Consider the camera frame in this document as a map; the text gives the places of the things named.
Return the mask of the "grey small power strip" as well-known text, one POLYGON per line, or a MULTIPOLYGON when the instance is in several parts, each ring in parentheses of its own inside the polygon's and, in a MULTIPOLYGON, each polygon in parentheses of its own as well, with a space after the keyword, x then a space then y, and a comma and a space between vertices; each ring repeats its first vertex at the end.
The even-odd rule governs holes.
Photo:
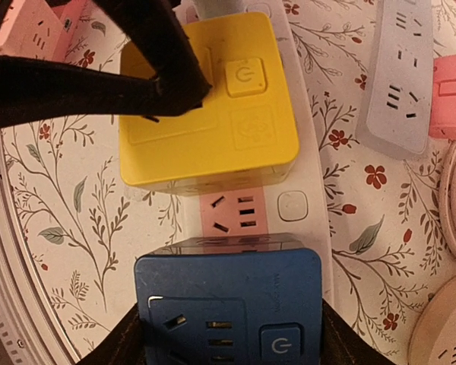
POLYGON ((379 1, 356 136, 396 160, 421 155, 429 135, 433 36, 430 1, 379 1))

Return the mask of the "pink cube socket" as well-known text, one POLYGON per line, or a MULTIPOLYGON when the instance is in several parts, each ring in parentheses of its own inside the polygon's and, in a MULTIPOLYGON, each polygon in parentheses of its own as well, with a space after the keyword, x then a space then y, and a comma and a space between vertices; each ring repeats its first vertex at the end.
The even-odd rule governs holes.
POLYGON ((14 0, 0 29, 0 56, 63 62, 86 0, 14 0))

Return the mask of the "pink round power socket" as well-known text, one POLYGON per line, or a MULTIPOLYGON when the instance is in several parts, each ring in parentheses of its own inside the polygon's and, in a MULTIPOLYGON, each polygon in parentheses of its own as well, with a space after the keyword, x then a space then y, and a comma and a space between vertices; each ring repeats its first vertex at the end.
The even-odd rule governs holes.
POLYGON ((409 364, 456 364, 456 277, 430 300, 408 349, 409 364))

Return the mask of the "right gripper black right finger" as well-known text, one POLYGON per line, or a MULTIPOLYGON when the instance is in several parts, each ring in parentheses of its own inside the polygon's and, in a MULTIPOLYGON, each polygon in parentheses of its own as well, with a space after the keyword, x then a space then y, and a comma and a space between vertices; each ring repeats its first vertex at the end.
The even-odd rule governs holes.
POLYGON ((322 301, 321 365, 394 365, 322 301))

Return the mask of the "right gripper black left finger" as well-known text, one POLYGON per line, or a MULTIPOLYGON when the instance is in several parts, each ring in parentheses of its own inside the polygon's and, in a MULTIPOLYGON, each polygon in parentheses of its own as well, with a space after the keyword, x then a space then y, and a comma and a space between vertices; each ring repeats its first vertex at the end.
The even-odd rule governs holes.
POLYGON ((144 336, 137 307, 132 307, 104 340, 77 365, 144 364, 144 336))

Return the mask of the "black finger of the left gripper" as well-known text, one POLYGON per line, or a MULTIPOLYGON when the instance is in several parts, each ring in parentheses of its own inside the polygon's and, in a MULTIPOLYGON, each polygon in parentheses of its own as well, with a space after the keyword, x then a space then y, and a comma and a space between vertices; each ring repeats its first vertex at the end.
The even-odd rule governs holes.
POLYGON ((92 106, 201 106, 211 85, 173 7, 178 1, 97 1, 154 70, 151 79, 103 76, 92 106))
POLYGON ((0 56, 0 129, 73 115, 181 116, 201 105, 201 69, 151 79, 0 56))

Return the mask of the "yellow cube socket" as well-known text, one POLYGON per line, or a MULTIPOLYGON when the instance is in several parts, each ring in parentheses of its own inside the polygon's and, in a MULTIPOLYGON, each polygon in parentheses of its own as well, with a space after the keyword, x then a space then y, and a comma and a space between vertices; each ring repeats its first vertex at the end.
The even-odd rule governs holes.
POLYGON ((123 182, 194 195, 228 183, 232 173, 291 165, 299 136, 268 16, 232 14, 186 24, 184 31, 210 92, 182 116, 119 117, 123 182))

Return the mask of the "dark blue cube socket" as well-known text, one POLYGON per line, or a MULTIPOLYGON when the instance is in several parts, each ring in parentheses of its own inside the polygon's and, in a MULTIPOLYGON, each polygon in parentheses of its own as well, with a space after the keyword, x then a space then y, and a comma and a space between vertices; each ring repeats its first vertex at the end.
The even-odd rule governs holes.
POLYGON ((134 266, 148 364, 317 364, 321 259, 289 233, 195 237, 134 266))

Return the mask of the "pink adapter plug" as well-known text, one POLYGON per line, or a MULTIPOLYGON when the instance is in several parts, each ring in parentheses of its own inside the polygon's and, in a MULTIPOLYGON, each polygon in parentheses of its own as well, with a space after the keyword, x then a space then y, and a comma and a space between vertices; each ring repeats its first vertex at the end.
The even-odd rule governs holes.
POLYGON ((434 60, 429 136, 456 140, 456 55, 434 60))

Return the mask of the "white long power strip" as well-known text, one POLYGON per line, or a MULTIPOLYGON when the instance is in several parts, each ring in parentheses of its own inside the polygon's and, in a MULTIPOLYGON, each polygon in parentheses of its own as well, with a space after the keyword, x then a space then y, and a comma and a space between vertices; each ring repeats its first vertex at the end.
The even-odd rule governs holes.
POLYGON ((316 143, 302 68, 280 1, 243 1, 240 11, 268 16, 277 39, 299 135, 291 165, 232 173, 229 182, 182 199, 188 238, 291 233, 316 251, 322 266, 322 295, 334 302, 331 239, 316 143))

